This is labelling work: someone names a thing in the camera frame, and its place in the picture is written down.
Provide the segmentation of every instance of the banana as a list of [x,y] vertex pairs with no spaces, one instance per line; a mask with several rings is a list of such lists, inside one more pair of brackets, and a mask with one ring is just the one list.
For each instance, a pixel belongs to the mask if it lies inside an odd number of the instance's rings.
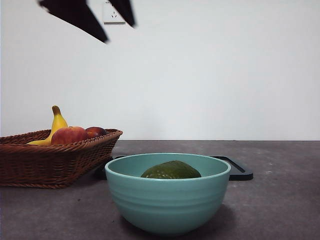
[[57,130],[68,127],[66,120],[61,115],[59,107],[56,105],[52,106],[52,111],[53,111],[53,122],[52,122],[50,135],[44,140],[35,140],[35,141],[28,142],[27,144],[39,145],[39,146],[51,145],[52,135]]

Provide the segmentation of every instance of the peach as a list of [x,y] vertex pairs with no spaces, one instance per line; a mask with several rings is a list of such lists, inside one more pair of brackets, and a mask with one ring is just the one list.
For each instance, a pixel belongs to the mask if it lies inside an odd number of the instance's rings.
[[62,127],[57,130],[51,138],[51,144],[70,144],[89,138],[87,131],[80,126]]

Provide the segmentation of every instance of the electrical outlet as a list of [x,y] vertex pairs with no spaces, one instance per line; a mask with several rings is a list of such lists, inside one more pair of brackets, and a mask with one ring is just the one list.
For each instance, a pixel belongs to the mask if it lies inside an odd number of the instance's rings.
[[112,6],[111,2],[105,1],[102,5],[102,18],[104,24],[125,24],[126,21]]

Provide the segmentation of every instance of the bowl rim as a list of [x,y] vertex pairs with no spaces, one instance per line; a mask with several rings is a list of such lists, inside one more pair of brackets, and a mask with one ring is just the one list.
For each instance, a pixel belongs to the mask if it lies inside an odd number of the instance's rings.
[[[126,175],[126,174],[122,174],[116,171],[113,171],[109,168],[109,165],[111,165],[112,163],[116,162],[116,161],[120,161],[122,159],[126,159],[126,158],[131,158],[131,157],[137,157],[137,156],[145,156],[145,155],[188,155],[188,156],[197,156],[197,157],[205,157],[205,158],[210,158],[210,159],[214,159],[218,162],[221,162],[223,164],[225,164],[227,166],[227,169],[223,172],[217,173],[217,174],[213,174],[213,175],[209,175],[209,176],[201,176],[201,177],[193,177],[193,178],[179,178],[179,179],[166,179],[166,178],[147,178],[147,177],[140,177],[140,176],[132,176],[132,175]],[[110,174],[114,174],[116,176],[119,177],[126,177],[129,179],[136,179],[136,180],[142,180],[142,181],[159,181],[159,182],[185,182],[185,181],[201,181],[201,180],[205,180],[205,179],[211,179],[211,178],[217,178],[219,176],[222,175],[226,175],[231,171],[231,165],[226,162],[223,161],[221,159],[215,158],[215,157],[211,157],[211,156],[207,156],[207,155],[201,155],[201,154],[194,154],[194,153],[180,153],[180,152],[152,152],[152,153],[141,153],[141,154],[133,154],[133,155],[128,155],[128,156],[122,156],[119,158],[116,158],[114,160],[109,161],[105,166],[104,166],[105,172],[106,173],[110,173]]]

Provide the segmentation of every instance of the wicker basket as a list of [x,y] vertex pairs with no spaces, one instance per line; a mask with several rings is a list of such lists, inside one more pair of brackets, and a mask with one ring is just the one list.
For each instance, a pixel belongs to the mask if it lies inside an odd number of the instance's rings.
[[50,130],[0,137],[0,186],[61,189],[111,159],[123,133],[106,129],[107,135],[55,146],[26,144],[45,139]]

